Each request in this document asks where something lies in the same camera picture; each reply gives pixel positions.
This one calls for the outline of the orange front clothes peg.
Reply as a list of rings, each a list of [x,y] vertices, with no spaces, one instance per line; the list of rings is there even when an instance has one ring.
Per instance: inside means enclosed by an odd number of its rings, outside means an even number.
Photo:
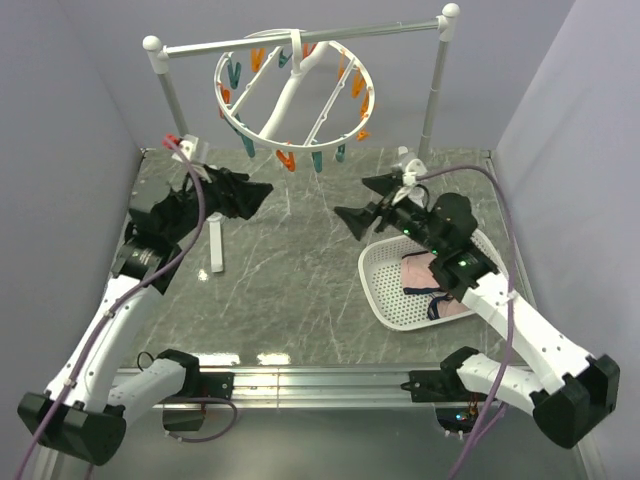
[[[296,171],[296,154],[294,151],[277,149],[275,154],[289,172]]]

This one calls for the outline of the pink underwear navy trim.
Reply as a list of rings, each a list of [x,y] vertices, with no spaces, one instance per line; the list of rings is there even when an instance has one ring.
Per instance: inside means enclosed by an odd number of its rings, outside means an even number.
[[[469,309],[454,299],[435,280],[430,270],[436,256],[429,251],[407,254],[401,260],[401,285],[405,295],[427,295],[430,297],[427,316],[440,320],[467,313]]]

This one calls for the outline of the white perforated plastic basket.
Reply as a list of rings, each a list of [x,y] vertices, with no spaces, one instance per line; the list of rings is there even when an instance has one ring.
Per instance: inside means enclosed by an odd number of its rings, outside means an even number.
[[[406,255],[421,251],[423,248],[416,242],[401,235],[374,242],[359,256],[358,271],[367,301],[380,323],[391,330],[419,330],[473,315],[471,310],[466,310],[430,319],[428,307],[441,293],[404,293],[402,260]]]

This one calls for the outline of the white round clip hanger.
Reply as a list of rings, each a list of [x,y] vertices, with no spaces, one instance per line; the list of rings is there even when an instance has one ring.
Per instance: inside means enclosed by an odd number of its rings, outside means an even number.
[[[360,130],[366,129],[366,125],[371,118],[376,106],[376,90],[373,84],[373,79],[364,63],[358,58],[358,56],[342,43],[330,38],[324,41],[313,42],[317,44],[314,52],[306,59],[304,59],[303,45],[309,42],[305,42],[302,40],[303,33],[304,32],[302,30],[297,29],[272,29],[257,32],[248,36],[250,40],[266,40],[274,38],[278,35],[282,35],[284,37],[285,43],[291,46],[290,53],[292,53],[291,59],[285,66],[290,69],[289,78],[284,83],[284,86],[275,102],[275,105],[269,117],[260,130],[255,130],[246,122],[244,122],[243,117],[241,116],[241,112],[251,96],[255,92],[257,92],[258,86],[262,83],[263,80],[265,80],[267,73],[270,72],[273,66],[278,66],[279,52],[284,51],[284,47],[282,45],[277,45],[270,52],[266,50],[265,61],[258,73],[254,73],[252,71],[250,61],[250,70],[252,76],[249,80],[246,81],[244,88],[241,89],[240,93],[237,95],[234,95],[232,93],[234,90],[232,90],[229,86],[229,79],[227,75],[227,63],[231,60],[233,60],[234,62],[238,62],[235,58],[235,53],[233,51],[224,52],[218,60],[218,63],[214,70],[213,82],[216,89],[216,101],[218,103],[218,107],[219,103],[221,102],[218,84],[222,83],[231,90],[232,106],[227,111],[225,111],[224,120],[226,120],[226,122],[232,129],[237,128],[247,137],[252,139],[254,143],[265,146],[273,150],[274,152],[277,149],[283,149],[294,151],[295,154],[304,152],[311,153],[314,150],[314,147],[311,145],[311,142],[313,140],[316,140],[319,143],[317,148],[322,149],[323,151],[337,149],[337,147],[342,144],[346,145],[346,143],[350,140],[356,139],[356,136]],[[325,54],[330,51],[335,52],[339,56],[339,59],[341,51],[344,51],[346,55],[346,67],[344,75],[342,76],[340,81],[336,80],[336,83],[332,87],[331,93],[329,94],[325,104],[318,112],[317,118],[315,119],[309,132],[306,134],[303,140],[298,143],[294,143],[292,141],[277,140],[276,134],[279,131],[283,121],[285,120],[286,114],[288,113],[289,108],[291,107],[291,104],[294,100],[294,96],[296,95],[303,81],[306,79],[312,69],[319,65],[320,61],[324,59]],[[364,76],[366,80],[366,87],[362,90],[357,98],[352,98],[351,85],[353,76],[356,71],[360,71]],[[343,91],[345,91],[345,89],[349,89],[350,97],[352,99],[360,99],[361,101],[363,101],[363,96],[368,88],[372,89],[370,95],[369,117],[361,120],[359,113],[358,122],[352,129],[338,135],[333,140],[320,140],[319,133],[322,127],[329,120],[330,113],[332,112],[333,107],[336,105]]]

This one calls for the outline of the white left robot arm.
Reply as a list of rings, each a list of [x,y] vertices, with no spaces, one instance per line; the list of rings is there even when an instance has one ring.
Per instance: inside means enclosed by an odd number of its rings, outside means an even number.
[[[207,394],[198,358],[172,349],[132,379],[113,383],[131,340],[186,254],[180,241],[197,239],[215,213],[250,219],[274,189],[227,168],[205,172],[203,180],[186,176],[179,189],[158,179],[135,187],[124,242],[94,319],[45,391],[27,393],[19,403],[18,415],[39,445],[102,466],[127,427],[153,406]]]

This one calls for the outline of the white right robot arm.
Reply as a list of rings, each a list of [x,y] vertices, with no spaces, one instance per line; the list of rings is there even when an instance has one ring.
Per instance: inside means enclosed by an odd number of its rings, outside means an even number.
[[[592,355],[551,325],[509,284],[509,276],[473,241],[478,223],[470,200],[440,195],[422,207],[402,192],[398,174],[363,179],[380,195],[363,208],[334,211],[356,239],[369,228],[392,226],[434,254],[436,283],[485,320],[525,362],[521,370],[465,347],[441,364],[442,391],[460,400],[470,392],[498,399],[529,414],[554,444],[571,449],[611,414],[620,367],[610,356]]]

